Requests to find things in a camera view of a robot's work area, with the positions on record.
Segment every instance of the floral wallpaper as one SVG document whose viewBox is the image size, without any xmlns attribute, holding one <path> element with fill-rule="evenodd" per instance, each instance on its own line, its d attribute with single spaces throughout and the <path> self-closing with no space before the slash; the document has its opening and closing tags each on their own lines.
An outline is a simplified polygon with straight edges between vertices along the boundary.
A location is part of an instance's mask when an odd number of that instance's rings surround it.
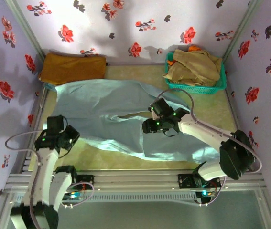
<svg viewBox="0 0 271 229">
<path fill-rule="evenodd" d="M 48 52 L 104 55 L 107 63 L 160 64 L 197 44 L 222 56 L 249 0 L 15 0 Z"/>
<path fill-rule="evenodd" d="M 42 88 L 37 80 L 41 67 L 10 9 L 0 0 L 0 190 L 4 188 L 17 156 L 16 152 L 6 149 L 4 143 L 8 137 L 30 130 Z M 19 138 L 10 144 L 16 148 L 24 147 L 25 139 Z"/>
<path fill-rule="evenodd" d="M 271 1 L 260 5 L 225 65 L 230 101 L 271 195 Z"/>
</svg>

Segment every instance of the floor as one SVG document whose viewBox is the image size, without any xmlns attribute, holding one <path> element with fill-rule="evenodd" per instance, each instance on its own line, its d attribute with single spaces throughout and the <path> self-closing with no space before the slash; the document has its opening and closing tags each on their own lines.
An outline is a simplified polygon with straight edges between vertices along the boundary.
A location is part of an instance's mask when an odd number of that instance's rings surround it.
<svg viewBox="0 0 271 229">
<path fill-rule="evenodd" d="M 165 90 L 168 86 L 162 78 L 163 73 L 164 67 L 161 65 L 108 66 L 106 67 L 105 78 L 112 80 L 138 80 Z M 173 93 L 190 104 L 189 98 L 184 93 Z M 219 91 L 214 95 L 192 94 L 192 96 L 195 101 L 194 112 L 199 119 L 222 129 L 236 130 L 225 91 Z M 56 93 L 50 91 L 40 120 L 40 128 L 47 120 L 47 117 L 51 115 L 55 102 Z M 139 115 L 150 117 L 148 112 Z M 33 164 L 34 160 L 31 161 L 29 169 L 33 169 Z M 64 158 L 59 159 L 55 167 L 61 165 L 74 165 L 78 171 L 95 169 L 193 169 L 197 166 L 195 163 L 186 161 L 155 162 L 142 160 L 121 152 L 94 148 L 83 140 L 78 140 L 71 152 Z"/>
</svg>

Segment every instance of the plastic basket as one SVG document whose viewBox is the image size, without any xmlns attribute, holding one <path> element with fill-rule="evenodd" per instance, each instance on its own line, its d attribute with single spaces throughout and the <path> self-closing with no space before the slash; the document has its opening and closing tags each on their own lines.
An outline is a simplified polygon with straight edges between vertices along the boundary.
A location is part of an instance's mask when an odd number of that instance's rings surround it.
<svg viewBox="0 0 271 229">
<path fill-rule="evenodd" d="M 170 52 L 166 55 L 165 73 L 168 73 L 167 61 L 173 61 L 173 52 Z M 169 88 L 184 89 L 190 93 L 200 93 L 200 94 L 214 94 L 217 91 L 224 90 L 227 87 L 226 71 L 225 71 L 225 66 L 223 65 L 223 63 L 221 64 L 220 79 L 216 82 L 215 86 L 213 87 L 201 86 L 201 85 L 189 86 L 186 84 L 171 83 L 169 82 L 168 79 L 165 79 L 165 81 L 168 84 Z"/>
</svg>

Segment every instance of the beige cloth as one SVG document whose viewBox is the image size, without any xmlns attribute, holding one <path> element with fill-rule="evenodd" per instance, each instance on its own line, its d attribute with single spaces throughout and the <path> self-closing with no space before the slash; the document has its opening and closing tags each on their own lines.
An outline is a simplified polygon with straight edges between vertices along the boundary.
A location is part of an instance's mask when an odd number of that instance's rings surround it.
<svg viewBox="0 0 271 229">
<path fill-rule="evenodd" d="M 222 59 L 206 50 L 184 52 L 175 50 L 174 63 L 164 78 L 187 85 L 214 86 L 220 79 Z"/>
</svg>

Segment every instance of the blue cloth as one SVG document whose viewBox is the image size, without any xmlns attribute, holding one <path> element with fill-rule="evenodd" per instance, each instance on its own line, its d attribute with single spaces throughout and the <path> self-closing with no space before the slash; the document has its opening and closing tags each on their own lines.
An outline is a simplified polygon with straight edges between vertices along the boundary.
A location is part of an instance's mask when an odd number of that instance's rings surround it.
<svg viewBox="0 0 271 229">
<path fill-rule="evenodd" d="M 120 151 L 146 160 L 202 163 L 219 157 L 218 152 L 190 135 L 166 137 L 163 133 L 145 134 L 146 118 L 125 115 L 148 111 L 162 92 L 154 86 L 129 80 L 85 80 L 55 87 L 57 103 L 52 115 L 63 115 L 89 145 Z M 173 109 L 187 104 L 173 95 L 163 98 Z"/>
</svg>

